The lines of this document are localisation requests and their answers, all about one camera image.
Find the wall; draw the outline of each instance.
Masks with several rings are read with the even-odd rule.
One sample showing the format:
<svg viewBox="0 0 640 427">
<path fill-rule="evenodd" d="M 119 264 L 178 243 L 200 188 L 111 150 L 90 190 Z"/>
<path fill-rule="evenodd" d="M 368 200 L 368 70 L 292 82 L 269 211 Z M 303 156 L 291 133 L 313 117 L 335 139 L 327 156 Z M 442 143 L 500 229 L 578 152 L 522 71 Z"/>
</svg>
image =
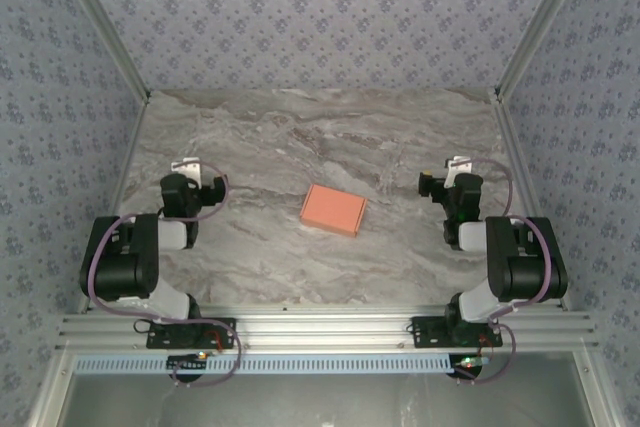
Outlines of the wall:
<svg viewBox="0 0 640 427">
<path fill-rule="evenodd" d="M 567 0 L 509 101 L 577 307 L 640 425 L 640 2 Z"/>
<path fill-rule="evenodd" d="M 101 0 L 150 89 L 497 84 L 539 0 Z"/>
<path fill-rule="evenodd" d="M 0 0 L 0 425 L 23 425 L 77 307 L 137 102 L 75 0 Z"/>
</svg>

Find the pink box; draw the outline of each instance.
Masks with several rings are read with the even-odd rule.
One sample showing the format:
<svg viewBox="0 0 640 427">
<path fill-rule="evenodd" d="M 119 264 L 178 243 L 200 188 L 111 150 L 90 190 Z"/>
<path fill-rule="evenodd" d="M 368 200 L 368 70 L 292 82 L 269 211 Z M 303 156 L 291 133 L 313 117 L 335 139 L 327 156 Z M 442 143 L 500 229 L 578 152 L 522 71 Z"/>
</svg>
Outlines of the pink box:
<svg viewBox="0 0 640 427">
<path fill-rule="evenodd" d="M 309 227 L 355 237 L 360 229 L 367 199 L 313 184 L 300 212 Z"/>
</svg>

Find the marble tabletop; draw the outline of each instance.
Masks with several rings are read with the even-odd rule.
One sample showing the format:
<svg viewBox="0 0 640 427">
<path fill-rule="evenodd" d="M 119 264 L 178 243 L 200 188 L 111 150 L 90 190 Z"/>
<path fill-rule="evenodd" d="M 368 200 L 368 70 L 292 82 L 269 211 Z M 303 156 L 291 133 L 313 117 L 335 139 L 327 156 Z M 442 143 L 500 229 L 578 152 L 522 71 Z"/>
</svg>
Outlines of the marble tabletop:
<svg viewBox="0 0 640 427">
<path fill-rule="evenodd" d="M 453 155 L 506 163 L 492 109 L 471 90 L 154 92 L 120 211 L 156 212 L 170 162 L 197 156 L 232 190 L 193 249 L 161 254 L 174 287 L 213 304 L 442 304 L 484 278 L 486 259 L 444 243 L 418 175 L 445 174 Z M 504 175 L 474 171 L 482 215 L 502 213 Z M 356 238 L 300 223 L 312 183 L 369 199 Z"/>
</svg>

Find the cardboard box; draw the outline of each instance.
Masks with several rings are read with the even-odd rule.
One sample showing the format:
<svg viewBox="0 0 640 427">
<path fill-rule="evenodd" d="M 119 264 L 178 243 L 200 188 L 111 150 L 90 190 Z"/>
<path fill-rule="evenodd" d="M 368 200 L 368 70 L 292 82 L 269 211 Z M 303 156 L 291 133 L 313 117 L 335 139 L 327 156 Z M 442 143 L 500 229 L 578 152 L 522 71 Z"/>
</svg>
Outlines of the cardboard box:
<svg viewBox="0 0 640 427">
<path fill-rule="evenodd" d="M 309 227 L 355 237 L 360 229 L 367 199 L 313 184 L 300 212 Z"/>
</svg>

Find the blue floral wallpaper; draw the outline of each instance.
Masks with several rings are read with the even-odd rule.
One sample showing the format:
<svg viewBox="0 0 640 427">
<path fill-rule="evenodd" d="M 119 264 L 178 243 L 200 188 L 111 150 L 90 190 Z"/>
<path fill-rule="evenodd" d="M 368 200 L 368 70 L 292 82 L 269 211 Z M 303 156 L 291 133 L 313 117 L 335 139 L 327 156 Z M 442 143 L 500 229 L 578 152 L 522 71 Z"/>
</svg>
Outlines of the blue floral wallpaper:
<svg viewBox="0 0 640 427">
<path fill-rule="evenodd" d="M 640 0 L 567 0 L 509 100 L 572 300 L 640 425 Z"/>
<path fill-rule="evenodd" d="M 76 0 L 0 0 L 0 425 L 22 426 L 78 306 L 137 101 Z"/>
<path fill-rule="evenodd" d="M 147 87 L 496 85 L 540 0 L 101 0 Z"/>
</svg>

